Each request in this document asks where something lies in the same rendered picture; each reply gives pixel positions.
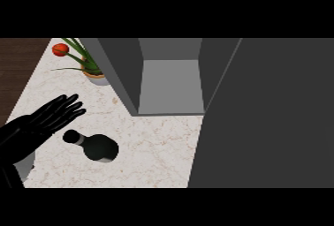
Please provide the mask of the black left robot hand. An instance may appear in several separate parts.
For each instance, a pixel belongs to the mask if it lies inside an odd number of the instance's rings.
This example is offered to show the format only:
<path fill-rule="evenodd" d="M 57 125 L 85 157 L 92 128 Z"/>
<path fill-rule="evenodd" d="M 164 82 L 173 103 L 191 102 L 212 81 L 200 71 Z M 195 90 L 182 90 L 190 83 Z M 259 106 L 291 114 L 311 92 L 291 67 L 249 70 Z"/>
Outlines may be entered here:
<path fill-rule="evenodd" d="M 55 132 L 85 114 L 86 109 L 77 99 L 79 94 L 62 94 L 0 128 L 0 165 L 24 160 Z"/>

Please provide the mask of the dark green wine bottle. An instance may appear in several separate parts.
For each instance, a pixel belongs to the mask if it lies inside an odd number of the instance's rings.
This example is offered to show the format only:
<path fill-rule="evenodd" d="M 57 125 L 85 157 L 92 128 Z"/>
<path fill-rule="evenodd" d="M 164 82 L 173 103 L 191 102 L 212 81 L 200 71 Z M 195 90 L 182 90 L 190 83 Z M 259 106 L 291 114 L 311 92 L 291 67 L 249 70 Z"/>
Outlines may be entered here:
<path fill-rule="evenodd" d="M 76 130 L 68 130 L 62 140 L 80 146 L 86 157 L 96 162 L 113 162 L 119 155 L 119 144 L 104 134 L 85 136 Z"/>

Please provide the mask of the grey open cabinet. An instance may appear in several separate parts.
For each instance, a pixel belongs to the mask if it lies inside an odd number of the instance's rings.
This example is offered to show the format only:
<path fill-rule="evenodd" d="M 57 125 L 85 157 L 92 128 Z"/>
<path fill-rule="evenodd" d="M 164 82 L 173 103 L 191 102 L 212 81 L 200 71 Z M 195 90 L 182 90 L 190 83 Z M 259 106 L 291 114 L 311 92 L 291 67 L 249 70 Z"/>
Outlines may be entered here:
<path fill-rule="evenodd" d="M 129 114 L 203 116 L 240 38 L 83 38 Z"/>

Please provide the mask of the green potted plant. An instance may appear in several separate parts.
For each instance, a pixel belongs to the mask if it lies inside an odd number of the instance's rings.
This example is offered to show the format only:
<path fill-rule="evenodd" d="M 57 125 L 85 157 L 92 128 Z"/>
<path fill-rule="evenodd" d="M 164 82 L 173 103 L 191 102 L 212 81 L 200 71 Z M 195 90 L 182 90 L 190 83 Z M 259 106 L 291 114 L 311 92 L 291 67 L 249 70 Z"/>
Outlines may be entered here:
<path fill-rule="evenodd" d="M 64 44 L 70 47 L 70 53 L 65 55 L 70 59 L 76 61 L 80 65 L 79 68 L 67 67 L 67 70 L 77 70 L 83 73 L 90 82 L 98 86 L 108 86 L 110 82 L 102 70 L 93 60 L 93 57 L 85 47 L 85 45 L 77 41 L 76 38 L 62 38 Z"/>

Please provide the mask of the red tomato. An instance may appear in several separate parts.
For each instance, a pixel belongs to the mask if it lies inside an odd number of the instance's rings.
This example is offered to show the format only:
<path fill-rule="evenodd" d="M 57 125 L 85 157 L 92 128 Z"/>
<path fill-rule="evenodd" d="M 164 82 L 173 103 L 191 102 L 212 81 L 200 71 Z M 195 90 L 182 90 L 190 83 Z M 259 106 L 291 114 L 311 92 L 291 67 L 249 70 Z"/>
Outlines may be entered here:
<path fill-rule="evenodd" d="M 70 53 L 70 47 L 64 43 L 58 43 L 52 46 L 52 53 L 57 57 L 64 57 Z"/>

